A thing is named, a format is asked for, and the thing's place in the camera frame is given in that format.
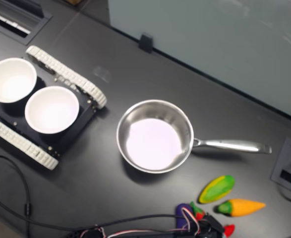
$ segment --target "red toy pepper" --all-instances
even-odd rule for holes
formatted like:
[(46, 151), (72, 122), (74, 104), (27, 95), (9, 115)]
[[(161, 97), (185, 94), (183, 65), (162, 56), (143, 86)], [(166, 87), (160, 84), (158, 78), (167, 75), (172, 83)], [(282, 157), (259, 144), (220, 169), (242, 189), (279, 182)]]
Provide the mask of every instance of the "red toy pepper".
[(235, 226), (234, 226), (234, 224), (228, 225), (228, 226), (224, 226), (224, 229), (225, 229), (225, 231), (224, 231), (223, 237), (224, 238), (229, 238), (233, 234)]

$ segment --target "toy carrot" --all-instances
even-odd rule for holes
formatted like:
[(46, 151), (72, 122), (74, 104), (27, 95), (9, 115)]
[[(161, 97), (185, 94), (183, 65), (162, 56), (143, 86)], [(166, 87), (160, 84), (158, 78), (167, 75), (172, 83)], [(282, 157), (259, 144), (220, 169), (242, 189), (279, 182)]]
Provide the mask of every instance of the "toy carrot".
[(234, 178), (231, 175), (221, 176), (211, 181), (201, 192), (198, 202), (209, 203), (219, 200), (231, 192)]
[(244, 199), (230, 199), (227, 202), (220, 204), (217, 207), (218, 212), (230, 215), (232, 217), (239, 217), (249, 215), (266, 206), (262, 202), (254, 202)]

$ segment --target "toy vegetable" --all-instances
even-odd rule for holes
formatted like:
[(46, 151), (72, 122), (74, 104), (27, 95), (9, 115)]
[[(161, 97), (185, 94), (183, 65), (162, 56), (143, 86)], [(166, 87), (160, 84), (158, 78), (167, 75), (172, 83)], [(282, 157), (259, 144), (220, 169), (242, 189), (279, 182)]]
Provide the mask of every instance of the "toy vegetable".
[(220, 204), (217, 207), (218, 212), (230, 215), (232, 217), (239, 217), (249, 215), (266, 206), (262, 202), (254, 202), (244, 199), (230, 199), (227, 202)]
[(221, 176), (211, 181), (201, 192), (198, 202), (209, 203), (217, 201), (231, 192), (234, 178), (231, 175)]
[(224, 226), (225, 231), (223, 233), (223, 238), (229, 238), (233, 234), (234, 228), (235, 228), (234, 224)]
[[(188, 211), (190, 211), (191, 213), (193, 213), (193, 210), (191, 209), (189, 204), (186, 203), (181, 203), (176, 207), (176, 215), (182, 217), (183, 213), (181, 212), (182, 207), (187, 208)], [(176, 228), (182, 228), (184, 225), (186, 225), (187, 222), (185, 220), (185, 218), (176, 218)]]
[(199, 207), (197, 207), (194, 202), (191, 202), (190, 206), (194, 211), (194, 216), (196, 220), (200, 221), (201, 219), (203, 219), (203, 217), (205, 216), (205, 212)]

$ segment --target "black cable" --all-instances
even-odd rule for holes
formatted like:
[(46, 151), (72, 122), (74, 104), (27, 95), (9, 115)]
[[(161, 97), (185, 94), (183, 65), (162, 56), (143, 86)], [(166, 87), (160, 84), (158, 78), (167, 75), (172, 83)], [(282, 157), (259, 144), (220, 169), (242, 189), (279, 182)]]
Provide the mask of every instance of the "black cable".
[[(20, 168), (17, 166), (17, 164), (15, 162), (13, 162), (12, 160), (10, 160), (9, 158), (0, 155), (0, 158), (3, 158), (9, 162), (11, 162), (14, 167), (16, 168), (16, 171), (19, 173), (19, 175), (21, 176), (21, 179), (24, 183), (25, 186), (25, 190), (26, 190), (26, 194), (27, 194), (27, 204), (28, 204), (28, 208), (30, 209), (30, 197), (29, 197), (29, 188), (27, 186), (26, 183), (26, 179), (22, 173), (22, 171), (20, 170)], [(50, 224), (46, 224), (46, 223), (41, 223), (41, 222), (37, 222), (37, 221), (33, 221), (29, 218), (25, 218), (24, 216), (18, 214), (17, 212), (14, 212), (12, 209), (10, 209), (9, 207), (5, 206), (2, 202), (0, 202), (0, 207), (2, 207), (4, 210), (6, 210), (7, 212), (11, 213), (12, 215), (16, 216), (17, 218), (20, 218), (26, 222), (28, 222), (29, 224), (33, 224), (36, 226), (41, 226), (41, 227), (45, 227), (45, 228), (50, 228), (50, 229), (55, 229), (55, 230), (62, 230), (62, 231), (81, 231), (81, 230), (90, 230), (90, 229), (95, 229), (95, 228), (99, 228), (99, 227), (107, 227), (107, 226), (112, 226), (115, 224), (119, 224), (119, 223), (125, 223), (125, 222), (132, 222), (132, 221), (136, 221), (136, 220), (143, 220), (143, 219), (148, 219), (148, 218), (158, 218), (158, 217), (172, 217), (172, 218), (183, 218), (181, 216), (177, 216), (177, 215), (172, 215), (172, 214), (155, 214), (155, 215), (145, 215), (145, 216), (140, 216), (140, 217), (132, 217), (132, 218), (126, 218), (126, 219), (121, 219), (121, 220), (117, 220), (117, 221), (113, 221), (113, 222), (108, 222), (108, 223), (103, 223), (103, 224), (99, 224), (99, 225), (93, 225), (93, 226), (88, 226), (88, 227), (77, 227), (77, 228), (69, 228), (69, 227), (60, 227), (60, 226), (54, 226), (54, 225), (50, 225)]]
[[(0, 158), (10, 162), (15, 167), (18, 175), (20, 176), (20, 178), (21, 178), (21, 180), (23, 182), (25, 193), (26, 193), (26, 204), (25, 204), (25, 207), (24, 207), (24, 213), (25, 213), (25, 217), (27, 219), (29, 219), (30, 215), (31, 215), (30, 189), (29, 189), (29, 187), (27, 185), (25, 176), (22, 173), (21, 169), (17, 166), (17, 164), (14, 161), (12, 161), (11, 159), (9, 159), (9, 158), (7, 158), (5, 156), (2, 156), (2, 155), (0, 155)], [(30, 223), (28, 221), (26, 221), (26, 234), (27, 234), (28, 238), (31, 237), (31, 235), (30, 235)]]
[(89, 230), (89, 229), (94, 229), (94, 228), (98, 228), (98, 227), (106, 227), (106, 226), (111, 226), (111, 225), (115, 225), (115, 224), (119, 224), (119, 223), (132, 222), (132, 221), (148, 219), (148, 218), (156, 218), (156, 217), (182, 218), (180, 216), (171, 215), (171, 214), (157, 214), (157, 215), (146, 215), (146, 216), (140, 216), (140, 217), (127, 218), (127, 219), (108, 222), (108, 223), (104, 223), (104, 224), (93, 225), (93, 226), (89, 226), (89, 227), (69, 228), (69, 227), (60, 227), (60, 226), (54, 226), (54, 225), (50, 225), (50, 224), (46, 224), (46, 223), (36, 222), (36, 221), (31, 220), (31, 219), (25, 218), (24, 216), (14, 212), (13, 210), (11, 210), (9, 207), (5, 206), (1, 202), (0, 202), (0, 207), (2, 207), (4, 210), (6, 210), (7, 212), (11, 213), (12, 215), (14, 215), (14, 216), (16, 216), (16, 217), (18, 217), (18, 218), (20, 218), (20, 219), (22, 219), (24, 221), (27, 221), (27, 222), (29, 222), (29, 223), (31, 223), (33, 225), (46, 227), (46, 228), (51, 228), (51, 229), (55, 229), (55, 230), (71, 231), (71, 232), (72, 231), (80, 231), (80, 230)]

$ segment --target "white cable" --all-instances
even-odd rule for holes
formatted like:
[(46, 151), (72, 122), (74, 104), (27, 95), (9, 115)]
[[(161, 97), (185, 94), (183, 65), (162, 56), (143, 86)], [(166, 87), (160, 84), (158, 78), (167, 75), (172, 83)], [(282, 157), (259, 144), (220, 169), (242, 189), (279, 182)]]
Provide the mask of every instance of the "white cable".
[(195, 224), (197, 226), (197, 231), (195, 232), (195, 236), (196, 236), (200, 231), (200, 226), (198, 224), (198, 221), (196, 220), (196, 218), (193, 216), (193, 214), (187, 208), (182, 207), (181, 212), (188, 223), (188, 231), (190, 231), (190, 222), (189, 222), (187, 216), (184, 214), (184, 211), (191, 217), (191, 219), (195, 222)]
[(107, 238), (116, 237), (116, 236), (127, 234), (127, 233), (135, 233), (135, 232), (152, 232), (152, 231), (151, 230), (128, 230), (128, 231), (114, 233), (108, 236)]
[(183, 214), (183, 216), (184, 216), (184, 218), (185, 218), (185, 220), (186, 220), (186, 222), (187, 222), (187, 230), (190, 231), (190, 221), (189, 221), (189, 219), (187, 218), (187, 216), (186, 216), (186, 214), (185, 214), (183, 208), (181, 209), (181, 213)]

